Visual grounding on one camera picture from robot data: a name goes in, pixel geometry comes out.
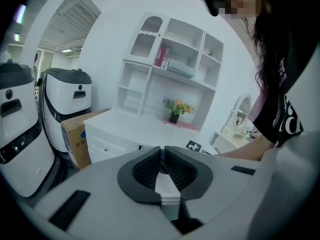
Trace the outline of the red book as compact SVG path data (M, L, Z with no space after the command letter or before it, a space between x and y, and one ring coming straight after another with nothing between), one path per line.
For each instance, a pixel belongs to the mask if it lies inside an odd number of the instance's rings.
M160 67L164 69L167 65L169 52L170 52L169 48L161 47L156 56L154 65L156 67Z

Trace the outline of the white shelf cabinet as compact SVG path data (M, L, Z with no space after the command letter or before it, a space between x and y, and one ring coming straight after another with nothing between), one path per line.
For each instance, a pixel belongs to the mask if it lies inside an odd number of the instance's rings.
M200 131L216 93L223 49L194 25L145 13L124 52L113 106L136 117L168 120L178 101L187 107L179 123Z

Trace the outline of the brown cardboard box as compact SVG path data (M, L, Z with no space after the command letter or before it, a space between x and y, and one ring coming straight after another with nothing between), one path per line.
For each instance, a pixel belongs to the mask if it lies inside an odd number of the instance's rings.
M79 115L60 123L62 137L73 166L82 170L92 164L86 139L84 121L109 111L110 108Z

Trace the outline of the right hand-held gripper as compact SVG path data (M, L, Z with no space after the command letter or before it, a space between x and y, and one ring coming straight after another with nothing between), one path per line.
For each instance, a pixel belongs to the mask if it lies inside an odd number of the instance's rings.
M209 144L209 143L197 143L193 140L190 140L185 146L186 149L189 149L194 152L207 154L207 155L217 155L218 152Z

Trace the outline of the person's right forearm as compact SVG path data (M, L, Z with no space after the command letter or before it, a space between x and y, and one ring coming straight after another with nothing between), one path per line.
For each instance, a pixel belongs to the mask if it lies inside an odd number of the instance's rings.
M274 147L274 143L272 143L266 137L261 135L257 139L245 144L240 148L218 154L218 156L232 159L260 161L264 156L265 152L267 152L270 149L273 149Z

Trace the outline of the long ceiling light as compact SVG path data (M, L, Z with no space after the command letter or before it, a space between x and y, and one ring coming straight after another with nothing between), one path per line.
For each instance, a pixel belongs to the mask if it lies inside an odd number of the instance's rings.
M13 16L13 20L18 23L21 24L22 20L23 20L23 16L26 10L26 6L24 4L20 4Z

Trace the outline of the grey file box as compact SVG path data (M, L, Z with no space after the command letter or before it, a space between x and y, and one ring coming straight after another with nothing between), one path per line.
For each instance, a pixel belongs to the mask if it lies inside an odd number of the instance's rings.
M188 79L192 79L196 74L196 70L194 68L189 67L181 61L173 59L168 60L166 69Z

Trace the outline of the flowers in black vase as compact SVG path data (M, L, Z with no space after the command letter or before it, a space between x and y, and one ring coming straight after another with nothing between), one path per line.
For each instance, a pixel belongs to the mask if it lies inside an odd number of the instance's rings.
M165 98L162 102L165 108L170 110L168 122L171 124L177 124L180 116L184 114L191 115L196 112L196 108L192 104L179 99Z

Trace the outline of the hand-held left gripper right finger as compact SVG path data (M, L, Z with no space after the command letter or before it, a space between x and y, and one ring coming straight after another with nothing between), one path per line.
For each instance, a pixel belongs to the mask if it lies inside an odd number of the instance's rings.
M202 161L207 156L177 146L164 147L164 166L184 201L201 198L209 189L213 170Z

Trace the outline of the white desk with drawers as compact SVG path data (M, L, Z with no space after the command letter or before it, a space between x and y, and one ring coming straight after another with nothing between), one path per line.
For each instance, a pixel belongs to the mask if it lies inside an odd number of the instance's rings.
M119 109L112 109L87 119L84 126L88 153L93 164L109 158L90 150L91 136L97 136L124 148L124 154L149 147L186 148L190 140L200 144L209 143L197 131L164 124L164 120L153 116L137 117Z

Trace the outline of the large white service robot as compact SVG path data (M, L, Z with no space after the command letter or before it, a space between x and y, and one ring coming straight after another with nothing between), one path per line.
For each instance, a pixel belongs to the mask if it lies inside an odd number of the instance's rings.
M64 173L38 114L32 69L13 62L0 63L0 173L26 199L49 191Z

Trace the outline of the small white service robot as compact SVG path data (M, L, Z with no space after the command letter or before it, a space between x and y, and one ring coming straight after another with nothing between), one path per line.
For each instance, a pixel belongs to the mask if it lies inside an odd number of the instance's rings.
M70 164L61 122L92 111L92 79L81 69L49 68L41 73L37 86L46 137L54 154Z

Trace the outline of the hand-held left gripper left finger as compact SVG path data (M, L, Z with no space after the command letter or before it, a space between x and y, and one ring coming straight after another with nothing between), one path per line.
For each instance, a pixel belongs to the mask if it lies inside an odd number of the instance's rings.
M118 171L121 190L133 201L147 205L161 205L162 198L155 191L161 167L161 148L141 149L139 156L127 161Z

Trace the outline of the person's black printed t-shirt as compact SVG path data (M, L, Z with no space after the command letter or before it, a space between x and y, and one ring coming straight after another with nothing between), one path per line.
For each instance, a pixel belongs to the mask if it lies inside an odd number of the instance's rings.
M314 30L289 21L268 0L261 0L252 39L259 57L255 78L260 88L252 122L267 140L280 147L304 130L288 92L307 66L318 40Z

